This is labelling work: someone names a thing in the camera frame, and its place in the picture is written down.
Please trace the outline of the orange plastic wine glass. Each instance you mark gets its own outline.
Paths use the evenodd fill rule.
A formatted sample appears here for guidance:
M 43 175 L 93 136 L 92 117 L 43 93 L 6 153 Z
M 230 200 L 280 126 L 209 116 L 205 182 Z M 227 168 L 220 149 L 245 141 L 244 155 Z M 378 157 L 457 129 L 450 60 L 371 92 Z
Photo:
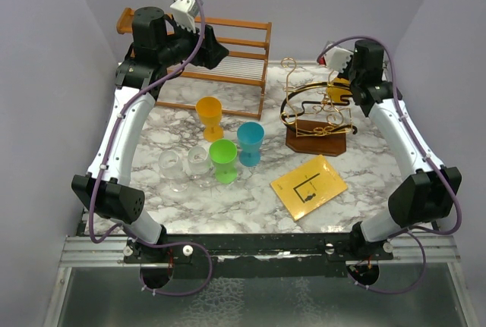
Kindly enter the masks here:
M 352 98 L 350 82 L 344 78 L 329 80 L 327 84 L 327 95 L 334 105 L 348 106 Z
M 196 106 L 196 112 L 200 122 L 204 126 L 203 136 L 209 142 L 223 138 L 223 128 L 220 126 L 222 120 L 222 104 L 212 96 L 201 98 Z

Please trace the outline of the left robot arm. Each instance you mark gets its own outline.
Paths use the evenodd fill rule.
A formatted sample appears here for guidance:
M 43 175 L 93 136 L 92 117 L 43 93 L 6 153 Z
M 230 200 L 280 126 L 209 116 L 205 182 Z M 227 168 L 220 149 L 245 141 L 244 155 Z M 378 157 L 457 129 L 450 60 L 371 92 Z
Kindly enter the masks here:
M 156 7 L 137 9 L 131 29 L 133 42 L 115 72 L 115 97 L 103 140 L 86 174 L 75 175 L 71 188 L 89 212 L 92 242 L 104 239 L 94 234 L 93 217 L 98 215 L 138 239 L 142 254 L 156 263 L 167 255 L 165 229 L 145 210 L 144 192 L 130 185 L 142 127 L 166 81 L 188 64 L 214 69 L 229 51 L 209 24 L 184 28 L 180 18 Z

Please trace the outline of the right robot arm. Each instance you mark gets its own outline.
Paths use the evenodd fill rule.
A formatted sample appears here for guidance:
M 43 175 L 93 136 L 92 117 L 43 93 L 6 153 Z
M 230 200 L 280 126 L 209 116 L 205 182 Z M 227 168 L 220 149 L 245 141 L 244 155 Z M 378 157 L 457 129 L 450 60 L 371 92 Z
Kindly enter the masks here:
M 383 80 L 384 53 L 375 40 L 355 42 L 350 90 L 355 104 L 387 142 L 402 183 L 384 211 L 352 226 L 349 251 L 356 259 L 367 259 L 393 235 L 447 217 L 462 181 L 459 169 L 445 166 L 426 144 L 393 82 Z

